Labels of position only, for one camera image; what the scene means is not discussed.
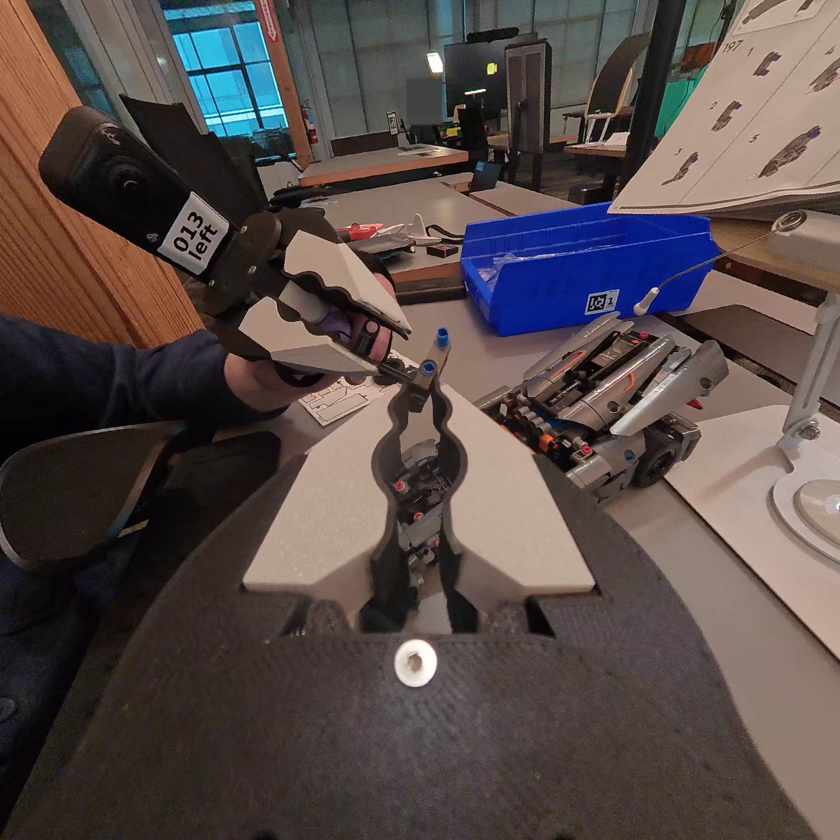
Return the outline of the white sticker sheet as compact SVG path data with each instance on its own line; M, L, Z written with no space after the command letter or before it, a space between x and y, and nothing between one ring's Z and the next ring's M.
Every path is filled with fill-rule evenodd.
M327 427L396 390L396 385L377 384L371 377L357 385L340 379L327 389L303 396L298 403L320 427Z

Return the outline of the person's leg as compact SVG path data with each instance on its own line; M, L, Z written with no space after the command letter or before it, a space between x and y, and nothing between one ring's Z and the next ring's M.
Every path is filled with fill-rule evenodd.
M68 574L1 562L1 823L5 826L135 544Z

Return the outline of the open instruction booklet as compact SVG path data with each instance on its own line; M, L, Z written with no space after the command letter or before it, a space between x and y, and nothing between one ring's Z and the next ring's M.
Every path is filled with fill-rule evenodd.
M838 212L839 2L746 2L611 214Z

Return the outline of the grey lego car model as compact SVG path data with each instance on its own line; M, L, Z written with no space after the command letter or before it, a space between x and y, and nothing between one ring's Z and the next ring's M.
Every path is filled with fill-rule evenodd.
M628 487L650 487L688 459L700 430L677 412L700 410L699 399L727 376L715 341L691 350L608 314L547 353L518 385L504 385L474 405L530 449L541 471L602 501ZM437 430L437 439L409 448L392 481L411 582L439 561L450 488L439 439Z

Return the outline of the curved plywood chair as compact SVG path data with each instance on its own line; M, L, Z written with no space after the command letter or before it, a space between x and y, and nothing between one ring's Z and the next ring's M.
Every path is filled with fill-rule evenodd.
M650 42L650 33L627 36L607 59L598 73L584 109L581 123L583 142L594 141L596 129L604 138L611 121L624 105L638 58Z

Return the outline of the white metal book stand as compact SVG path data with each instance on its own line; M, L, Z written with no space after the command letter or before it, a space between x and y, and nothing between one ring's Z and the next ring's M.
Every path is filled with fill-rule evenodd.
M671 486L744 560L767 563L783 548L813 550L838 564L838 454L821 444L821 397L837 365L839 300L816 311L804 370L786 414L766 406L701 424L700 465Z

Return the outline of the black monitor screen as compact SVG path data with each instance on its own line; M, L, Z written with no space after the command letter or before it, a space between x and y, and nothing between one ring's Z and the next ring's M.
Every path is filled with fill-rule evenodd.
M508 109L506 42L449 44L444 47L446 113L458 106L482 107L487 116Z

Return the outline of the crumpled clear plastic bags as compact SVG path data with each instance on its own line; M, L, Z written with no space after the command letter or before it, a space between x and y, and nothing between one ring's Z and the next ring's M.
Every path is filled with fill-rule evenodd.
M499 257L493 257L490 263L490 266L487 268L479 268L478 273L481 279L485 281L488 285L493 285L496 283L499 274L504 266L513 265L517 263L524 263L534 260L540 259L548 259L554 257L562 257L567 256L571 252L566 251L555 251L548 254L529 254L529 255L515 255L512 252L508 252L505 255Z

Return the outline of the person's left forearm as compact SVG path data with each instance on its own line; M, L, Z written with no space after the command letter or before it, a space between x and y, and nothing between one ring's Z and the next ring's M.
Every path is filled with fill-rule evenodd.
M1 317L1 457L100 428L184 421L236 424L247 406L228 388L227 354L206 330L151 350L94 343Z

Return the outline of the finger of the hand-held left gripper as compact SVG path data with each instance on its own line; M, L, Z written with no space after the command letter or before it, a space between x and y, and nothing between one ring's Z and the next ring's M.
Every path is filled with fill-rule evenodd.
M405 339L412 333L392 289L344 243L299 230L286 247L282 272L288 286L295 284L342 312L366 312Z
M249 308L237 327L245 340L256 345L270 360L305 374L370 376L377 365L335 339L338 315L350 318L361 312L384 324L384 312L357 301L342 307L312 294L293 302L264 297Z

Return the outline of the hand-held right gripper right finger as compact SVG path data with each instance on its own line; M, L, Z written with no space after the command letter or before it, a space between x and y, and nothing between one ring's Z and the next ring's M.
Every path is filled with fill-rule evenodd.
M440 580L453 632L475 632L505 604L588 595L595 579L539 460L448 385L432 391L439 465Z

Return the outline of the black lego assembly blue pins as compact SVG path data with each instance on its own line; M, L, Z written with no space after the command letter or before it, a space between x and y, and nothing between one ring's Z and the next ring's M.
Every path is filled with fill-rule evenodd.
M436 331L433 344L425 358L419 362L404 361L396 352L390 352L377 365L377 372L406 389L409 413L419 414L425 408L427 400L443 373L452 340L446 328Z

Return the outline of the blue plastic bin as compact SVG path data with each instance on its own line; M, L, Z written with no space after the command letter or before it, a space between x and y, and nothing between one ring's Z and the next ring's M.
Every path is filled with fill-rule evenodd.
M617 312L629 319L649 291L647 313L684 311L719 258L710 221L698 216L626 215L610 204L469 224L461 271L470 296L500 336L586 324ZM480 278L493 257L570 251L504 266Z

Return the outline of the person's left hand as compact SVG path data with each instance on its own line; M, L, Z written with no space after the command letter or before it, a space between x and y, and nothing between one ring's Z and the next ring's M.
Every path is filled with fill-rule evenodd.
M232 353L224 363L224 378L228 389L240 402L262 414L286 408L311 393L323 391L338 378L322 374L310 385L290 385L284 382L273 362L248 361Z

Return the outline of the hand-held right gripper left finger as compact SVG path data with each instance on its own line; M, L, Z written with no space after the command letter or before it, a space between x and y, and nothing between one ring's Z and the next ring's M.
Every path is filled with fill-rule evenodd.
M309 449L245 573L247 591L333 601L348 617L372 602L404 622L411 574L392 481L410 406L401 386Z

